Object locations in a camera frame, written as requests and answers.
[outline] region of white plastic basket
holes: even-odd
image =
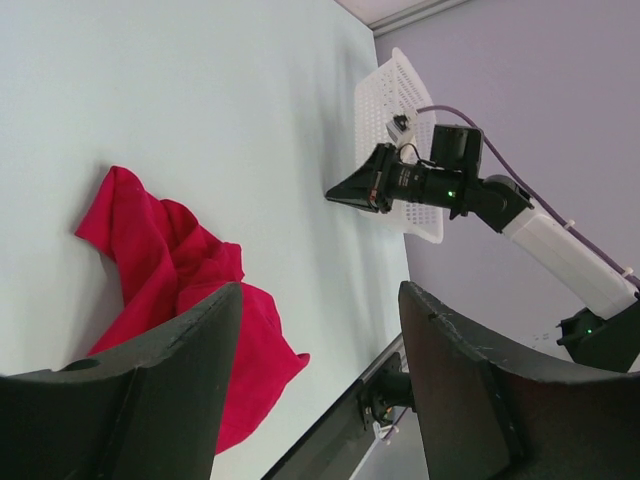
[[[360,167],[371,156],[378,143],[392,143],[386,124],[394,115],[427,107],[433,105],[433,102],[407,57],[399,48],[394,48],[391,60],[358,83],[355,105],[356,167]],[[416,147],[420,156],[425,159],[429,158],[431,152],[435,123],[434,112],[423,113],[416,120]],[[417,158],[412,153],[403,161],[415,163]],[[386,215],[360,213],[432,243],[442,242],[444,236],[442,209],[438,207],[395,201],[393,209]]]

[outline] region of white wall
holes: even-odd
[[[637,0],[482,0],[377,48],[384,62],[400,47],[436,103],[468,113],[552,205],[640,271],[639,19]],[[485,154],[482,174],[496,172]],[[408,237],[407,251],[412,278],[451,307],[563,353],[554,326],[580,302],[478,219],[447,221],[442,245]]]

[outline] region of red towel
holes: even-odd
[[[76,235],[116,262],[125,305],[91,355],[244,277],[239,245],[218,240],[183,205],[149,195],[125,168],[111,168]],[[296,355],[283,338],[273,298],[251,285],[242,290],[242,327],[217,452],[247,438],[309,363],[309,355]]]

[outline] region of white table surface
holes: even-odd
[[[371,32],[331,0],[0,3],[0,372],[81,357],[122,308],[72,231],[131,168],[244,248],[310,366],[213,478],[255,480],[399,333],[401,235],[323,192],[353,169]]]

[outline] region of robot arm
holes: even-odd
[[[478,177],[483,133],[437,125],[431,157],[404,163],[401,150],[379,144],[354,174],[326,193],[330,201],[387,213],[394,200],[446,208],[450,219],[475,213],[526,250],[586,305],[561,323],[577,363],[626,371],[640,353],[636,287],[558,224],[512,179]]]
[[[609,320],[636,302],[635,287],[553,220],[535,201],[502,231],[575,293],[586,307]]]

